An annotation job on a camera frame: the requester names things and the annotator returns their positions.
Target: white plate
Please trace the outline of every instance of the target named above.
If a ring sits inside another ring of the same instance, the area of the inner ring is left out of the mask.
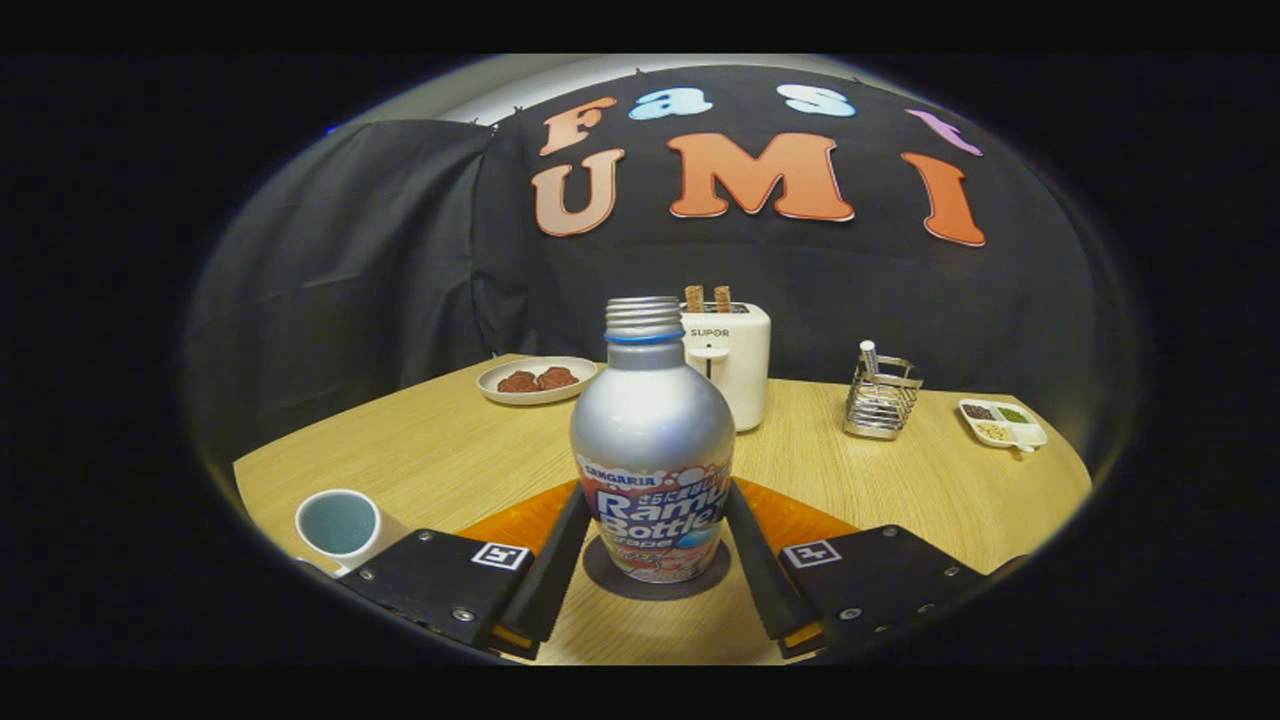
[[[991,413],[995,418],[993,420],[983,420],[980,418],[970,418],[968,413],[964,411],[965,405],[974,405],[982,407]],[[1016,411],[1023,418],[1027,418],[1025,423],[1011,423],[1004,415],[1000,414],[1000,409]],[[991,400],[975,400],[966,397],[959,404],[960,416],[969,423],[969,428],[973,430],[975,438],[980,442],[987,443],[992,447],[1014,447],[1019,445],[1025,445],[1027,447],[1039,447],[1048,442],[1048,433],[1044,428],[1036,421],[1036,416],[1030,414],[1029,410],[1020,405],[1012,405],[1010,402],[993,402]],[[1010,439],[1001,441],[996,438],[989,438],[980,432],[978,432],[978,425],[996,425],[1004,428]]]
[[[536,378],[545,373],[548,368],[557,365],[568,368],[568,372],[573,373],[577,382],[571,386],[538,392],[502,392],[498,389],[498,383],[509,378],[517,370],[527,370]],[[585,357],[525,357],[524,360],[515,360],[485,370],[476,378],[476,387],[480,388],[480,392],[485,397],[503,405],[544,405],[564,400],[566,397],[573,397],[582,392],[582,388],[586,387],[586,383],[591,382],[596,372],[599,372],[599,368],[596,368],[595,363]]]

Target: black coaster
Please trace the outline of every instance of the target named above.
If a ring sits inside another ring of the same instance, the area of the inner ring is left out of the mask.
[[[723,580],[724,575],[728,574],[728,547],[726,547],[724,541],[721,541],[719,547],[716,550],[716,556],[712,557],[712,564],[707,566],[707,570],[701,575],[678,583],[645,583],[630,578],[622,570],[618,570],[618,566],[613,564],[613,559],[609,557],[609,551],[604,548],[604,541],[599,536],[586,546],[586,552],[582,553],[582,569],[586,570],[588,578],[591,578],[595,584],[613,594],[630,597],[631,600],[681,600],[692,597],[700,592],[712,589],[717,583]]]

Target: table top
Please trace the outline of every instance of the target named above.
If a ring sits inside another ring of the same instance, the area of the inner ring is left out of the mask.
[[[333,571],[337,564],[293,524],[298,505],[319,491],[356,489],[408,528],[451,533],[576,478],[568,442],[576,398],[507,406],[476,387],[481,373],[520,357],[440,375],[246,455],[234,469],[250,518],[291,557]],[[901,525],[983,574],[1034,551],[1092,487],[1084,462],[1039,415],[1050,439],[1037,452],[974,438],[957,402],[1025,407],[1012,396],[922,389],[901,434],[884,441],[844,432],[847,393],[845,384],[771,378],[763,423],[737,436],[733,474],[859,528]],[[588,542],[595,534],[593,523]],[[727,524],[722,537],[732,551]],[[666,602],[611,594],[580,561],[536,664],[791,661],[765,637],[735,552],[714,588]]]

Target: metal utensil holder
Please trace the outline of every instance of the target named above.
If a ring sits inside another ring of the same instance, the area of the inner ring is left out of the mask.
[[[915,366],[906,360],[881,355],[877,361],[879,373],[874,375],[864,360],[858,361],[845,401],[845,432],[893,439],[906,425],[924,380],[911,377]]]

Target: aluminum bottle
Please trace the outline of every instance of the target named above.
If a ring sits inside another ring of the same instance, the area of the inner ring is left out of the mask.
[[[611,300],[605,325],[608,366],[570,423],[584,495],[625,574],[687,580],[719,547],[733,416],[721,391],[685,363],[676,297]]]

